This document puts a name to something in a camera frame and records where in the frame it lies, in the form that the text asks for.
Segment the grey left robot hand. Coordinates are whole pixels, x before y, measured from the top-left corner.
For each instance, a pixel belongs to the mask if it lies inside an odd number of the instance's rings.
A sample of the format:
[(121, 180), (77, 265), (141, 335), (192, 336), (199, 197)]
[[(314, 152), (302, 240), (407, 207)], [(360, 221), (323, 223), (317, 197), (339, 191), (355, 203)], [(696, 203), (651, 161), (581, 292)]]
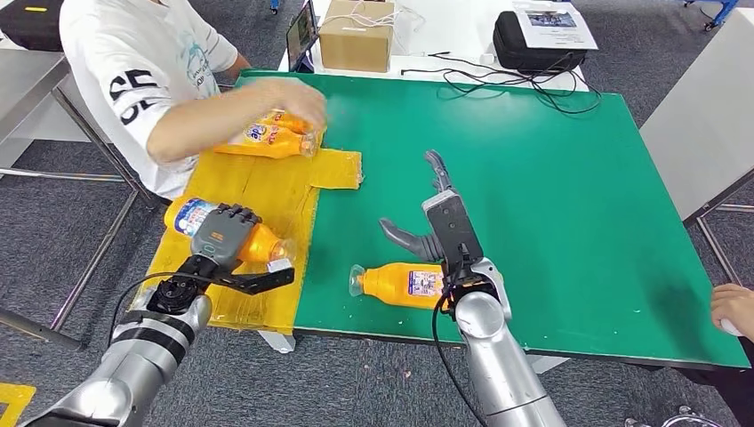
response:
[(250, 244), (261, 217), (238, 204), (219, 204), (207, 214), (190, 241), (192, 255), (232, 271), (243, 262), (252, 262)]

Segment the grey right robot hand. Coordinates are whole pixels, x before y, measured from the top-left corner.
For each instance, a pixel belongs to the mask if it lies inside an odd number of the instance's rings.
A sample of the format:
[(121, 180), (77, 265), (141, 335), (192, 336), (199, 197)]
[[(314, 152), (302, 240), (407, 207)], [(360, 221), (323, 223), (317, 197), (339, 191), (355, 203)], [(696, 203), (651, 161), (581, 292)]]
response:
[[(428, 150), (424, 155), (425, 160), (431, 166), (435, 179), (433, 187), (437, 193), (450, 189), (453, 185), (448, 176), (442, 157), (434, 149)], [(379, 224), (384, 236), (394, 244), (404, 248), (425, 262), (438, 262), (444, 259), (444, 251), (438, 238), (430, 233), (417, 236), (397, 227), (388, 218), (380, 218)]]

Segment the person's hand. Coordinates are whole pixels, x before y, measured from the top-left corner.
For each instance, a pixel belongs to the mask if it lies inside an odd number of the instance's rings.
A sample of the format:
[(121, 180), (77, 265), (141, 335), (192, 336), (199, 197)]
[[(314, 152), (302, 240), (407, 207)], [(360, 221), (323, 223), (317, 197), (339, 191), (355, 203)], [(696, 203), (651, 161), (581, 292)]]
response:
[(735, 329), (739, 336), (753, 342), (753, 291), (734, 283), (714, 286), (711, 292), (711, 321), (723, 332), (728, 329), (723, 321)]

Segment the person's right hand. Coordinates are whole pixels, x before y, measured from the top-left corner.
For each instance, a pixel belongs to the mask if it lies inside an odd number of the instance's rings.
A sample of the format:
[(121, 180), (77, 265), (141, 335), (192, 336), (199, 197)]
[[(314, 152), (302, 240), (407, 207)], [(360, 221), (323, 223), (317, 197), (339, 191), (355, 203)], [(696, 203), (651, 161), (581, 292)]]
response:
[(264, 77), (256, 84), (263, 112), (283, 110), (306, 121), (313, 130), (326, 128), (326, 97), (314, 87), (290, 77)]

